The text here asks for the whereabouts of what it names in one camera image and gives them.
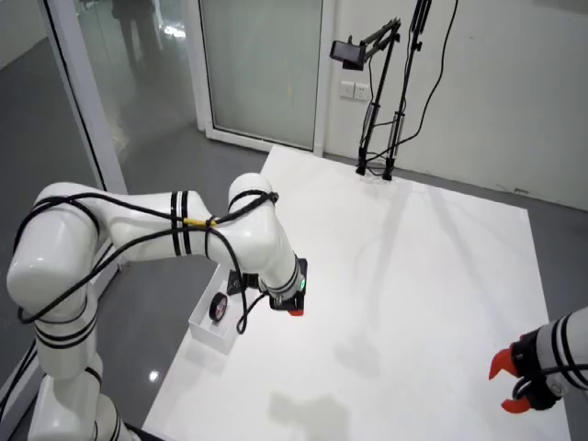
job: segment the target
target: white tabletop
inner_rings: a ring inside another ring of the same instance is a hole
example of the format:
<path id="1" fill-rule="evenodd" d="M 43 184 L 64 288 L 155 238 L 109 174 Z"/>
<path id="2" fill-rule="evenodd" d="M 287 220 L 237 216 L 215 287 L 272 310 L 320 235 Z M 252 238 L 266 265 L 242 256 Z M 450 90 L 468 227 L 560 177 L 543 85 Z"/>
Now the white tabletop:
<path id="1" fill-rule="evenodd" d="M 570 439 L 511 415 L 492 356 L 548 321 L 527 213 L 275 147 L 305 314 L 260 304 L 228 356 L 187 333 L 144 428 L 175 441 Z"/>

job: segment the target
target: white tray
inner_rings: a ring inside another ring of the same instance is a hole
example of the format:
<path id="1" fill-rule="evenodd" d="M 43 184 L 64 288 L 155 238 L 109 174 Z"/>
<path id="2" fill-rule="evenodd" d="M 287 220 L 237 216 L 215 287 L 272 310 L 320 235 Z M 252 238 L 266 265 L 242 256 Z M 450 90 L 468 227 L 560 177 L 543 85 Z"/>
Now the white tray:
<path id="1" fill-rule="evenodd" d="M 196 308 L 188 319 L 192 337 L 204 345 L 210 346 L 217 351 L 228 355 L 237 339 L 237 322 L 243 316 L 243 301 L 241 294 L 229 297 L 227 311 L 218 323 L 214 323 L 209 317 L 209 308 L 212 298 L 217 292 L 226 294 L 229 270 L 217 266 L 214 275 L 210 279 L 204 294 L 198 301 Z M 247 289 L 247 304 L 259 295 L 259 291 Z"/>

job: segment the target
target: wall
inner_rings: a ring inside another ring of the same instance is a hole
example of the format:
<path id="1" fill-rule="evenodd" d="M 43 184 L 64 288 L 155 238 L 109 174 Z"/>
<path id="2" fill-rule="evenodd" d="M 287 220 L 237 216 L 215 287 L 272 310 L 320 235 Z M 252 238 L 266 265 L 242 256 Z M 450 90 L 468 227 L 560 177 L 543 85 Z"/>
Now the wall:
<path id="1" fill-rule="evenodd" d="M 47 37 L 37 0 L 0 0 L 0 69 Z"/>
<path id="2" fill-rule="evenodd" d="M 354 41 L 389 18 L 402 20 L 379 121 L 398 107 L 406 35 L 415 0 L 339 0 L 335 36 Z M 453 0 L 434 0 L 408 93 L 404 136 L 413 134 L 439 73 Z M 461 0 L 443 81 L 419 137 L 401 147 L 397 165 L 477 186 L 588 209 L 588 2 Z M 379 80 L 384 54 L 373 62 Z M 356 158 L 366 103 L 338 96 L 343 79 L 363 73 L 334 66 L 326 151 Z M 372 140 L 383 150 L 389 131 Z"/>

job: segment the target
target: black object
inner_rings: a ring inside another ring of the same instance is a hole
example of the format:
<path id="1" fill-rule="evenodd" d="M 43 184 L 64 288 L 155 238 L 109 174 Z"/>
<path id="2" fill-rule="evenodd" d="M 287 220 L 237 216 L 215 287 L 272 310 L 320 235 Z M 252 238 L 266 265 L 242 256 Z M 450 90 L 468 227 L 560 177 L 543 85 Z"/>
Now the black object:
<path id="1" fill-rule="evenodd" d="M 539 330 L 535 330 L 532 333 L 525 334 L 521 337 L 518 342 L 514 342 L 511 347 L 511 357 L 513 359 L 513 365 L 516 368 L 516 372 L 519 376 L 525 377 L 535 372 L 541 371 L 541 365 L 537 357 L 537 335 Z M 525 385 L 517 395 L 514 396 L 515 400 L 527 397 L 531 407 L 538 411 L 545 411 L 550 409 L 560 399 L 549 390 L 546 383 L 546 377 L 540 375 L 537 378 L 531 379 L 527 385 Z"/>
<path id="2" fill-rule="evenodd" d="M 288 300 L 283 300 L 279 305 L 276 300 L 269 296 L 269 307 L 276 311 L 288 311 L 291 315 L 302 315 L 304 312 L 304 296 L 306 295 L 306 281 L 309 263 L 306 259 L 298 259 L 300 272 L 304 276 L 302 286 Z"/>
<path id="3" fill-rule="evenodd" d="M 257 274 L 242 273 L 242 276 L 245 289 L 259 289 L 259 276 Z M 237 273 L 231 270 L 229 272 L 229 280 L 227 282 L 227 296 L 234 296 L 240 292 L 241 286 L 239 285 L 239 278 L 237 277 Z"/>
<path id="4" fill-rule="evenodd" d="M 141 441 L 163 441 L 162 438 L 158 438 L 155 435 L 151 435 L 148 434 L 147 432 L 142 431 L 141 429 L 138 429 L 137 427 L 131 425 L 131 424 L 127 424 L 125 423 L 125 425 L 127 426 L 127 428 L 129 430 L 131 430 L 132 432 L 134 432 Z"/>
<path id="5" fill-rule="evenodd" d="M 224 313 L 227 311 L 228 302 L 229 298 L 221 292 L 214 295 L 209 309 L 209 317 L 213 322 L 218 323 L 222 320 Z"/>
<path id="6" fill-rule="evenodd" d="M 394 113 L 392 120 L 392 127 L 390 128 L 390 139 L 388 141 L 388 156 L 386 157 L 386 168 L 382 174 L 382 178 L 391 181 L 392 170 L 394 163 L 396 163 L 396 156 L 398 155 L 398 146 L 401 143 L 402 126 L 404 124 L 404 110 L 406 102 L 406 90 L 408 89 L 408 80 L 413 68 L 414 53 L 421 51 L 423 42 L 419 41 L 419 36 L 423 34 L 426 19 L 429 16 L 432 0 L 417 0 L 416 8 L 414 9 L 413 21 L 411 22 L 410 32 L 413 34 L 411 38 L 411 50 L 404 66 L 404 81 L 402 84 L 401 102 L 398 105 L 398 110 Z"/>
<path id="7" fill-rule="evenodd" d="M 339 62 L 343 62 L 343 68 L 354 71 L 363 71 L 363 66 L 373 57 L 378 51 L 383 51 L 388 48 L 386 53 L 386 60 L 382 69 L 382 75 L 379 78 L 378 92 L 376 93 L 376 99 L 369 103 L 367 110 L 366 120 L 369 121 L 367 126 L 364 124 L 363 131 L 361 133 L 361 142 L 359 144 L 359 158 L 356 173 L 364 175 L 366 173 L 366 154 L 368 153 L 369 142 L 371 141 L 371 135 L 376 125 L 379 112 L 379 101 L 382 96 L 384 89 L 384 82 L 388 73 L 388 67 L 390 66 L 390 58 L 392 55 L 392 48 L 394 42 L 400 41 L 401 37 L 398 33 L 398 29 L 401 26 L 401 21 L 398 18 L 394 18 L 384 25 L 381 29 L 374 32 L 372 35 L 359 42 L 356 46 L 352 43 L 352 37 L 349 37 L 347 43 L 342 41 L 334 41 L 331 47 L 331 58 Z M 371 44 L 372 48 L 368 51 L 367 46 Z"/>

